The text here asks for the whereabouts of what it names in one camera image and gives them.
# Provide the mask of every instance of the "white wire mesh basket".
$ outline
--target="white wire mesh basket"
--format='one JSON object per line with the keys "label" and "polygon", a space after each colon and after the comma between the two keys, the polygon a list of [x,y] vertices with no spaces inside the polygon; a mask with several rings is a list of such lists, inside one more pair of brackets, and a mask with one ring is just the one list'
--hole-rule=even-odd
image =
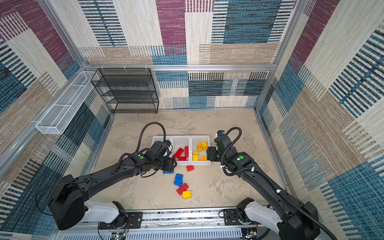
{"label": "white wire mesh basket", "polygon": [[79,110],[93,85],[91,79],[98,78],[91,71],[83,71],[71,83],[55,104],[47,111],[36,128],[43,134],[63,134]]}

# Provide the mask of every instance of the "wall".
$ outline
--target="wall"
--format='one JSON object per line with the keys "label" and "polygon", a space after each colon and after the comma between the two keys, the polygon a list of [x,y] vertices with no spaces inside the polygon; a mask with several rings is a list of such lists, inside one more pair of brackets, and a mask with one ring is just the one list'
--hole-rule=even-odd
{"label": "wall", "polygon": [[383,10],[310,0],[260,110],[290,189],[338,239],[384,239]]}
{"label": "wall", "polygon": [[[295,6],[295,0],[52,3],[91,65],[271,64]],[[265,81],[250,72],[155,74],[163,109],[253,107]]]}
{"label": "wall", "polygon": [[[0,0],[0,155],[79,69],[36,0]],[[87,169],[109,120],[93,91],[62,135],[37,136],[0,179],[0,239],[48,239],[34,197]],[[41,207],[52,189],[45,190]]]}

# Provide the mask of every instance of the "yellow connector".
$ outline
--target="yellow connector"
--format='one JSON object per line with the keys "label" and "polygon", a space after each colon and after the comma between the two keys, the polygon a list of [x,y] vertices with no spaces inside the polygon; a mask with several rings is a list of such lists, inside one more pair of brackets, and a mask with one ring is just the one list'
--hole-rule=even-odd
{"label": "yellow connector", "polygon": [[203,149],[207,149],[208,148],[208,144],[205,141],[201,142],[201,145],[203,146]]}
{"label": "yellow connector", "polygon": [[203,146],[201,144],[198,144],[196,147],[198,152],[203,151]]}
{"label": "yellow connector", "polygon": [[184,191],[183,192],[183,198],[184,199],[187,199],[187,198],[190,198],[190,197],[192,197],[192,194],[191,194],[191,191]]}

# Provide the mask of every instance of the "black wire mesh shelf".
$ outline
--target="black wire mesh shelf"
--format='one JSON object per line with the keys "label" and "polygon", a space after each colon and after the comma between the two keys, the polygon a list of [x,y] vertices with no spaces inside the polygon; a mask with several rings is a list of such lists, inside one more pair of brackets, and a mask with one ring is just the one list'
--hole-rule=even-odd
{"label": "black wire mesh shelf", "polygon": [[159,98],[150,69],[99,68],[95,75],[99,80],[92,84],[112,113],[157,113]]}

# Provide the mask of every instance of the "work surface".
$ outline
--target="work surface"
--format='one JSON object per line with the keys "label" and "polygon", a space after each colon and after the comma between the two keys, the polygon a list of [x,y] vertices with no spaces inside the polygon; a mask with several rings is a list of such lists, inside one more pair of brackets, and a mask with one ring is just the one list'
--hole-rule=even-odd
{"label": "work surface", "polygon": [[[223,109],[201,111],[163,111],[158,114],[117,114],[94,171],[115,164],[124,152],[133,152],[142,128],[149,122],[164,125],[169,135],[210,135],[214,145],[215,133],[240,127],[241,138],[235,144],[238,152],[248,153],[275,182],[281,185],[256,117],[251,109]],[[158,125],[149,126],[142,138],[141,149],[150,147],[152,137],[161,135]],[[237,130],[229,136],[236,138]],[[173,185],[175,173],[184,175],[192,198],[183,199]],[[128,178],[99,192],[91,200],[99,202],[119,201],[129,209],[169,209],[191,207],[236,206],[246,197],[261,204],[268,204],[248,183],[237,176],[228,177],[220,163],[211,166],[195,166],[187,172],[185,166],[177,166],[174,174],[159,171],[154,176]]]}

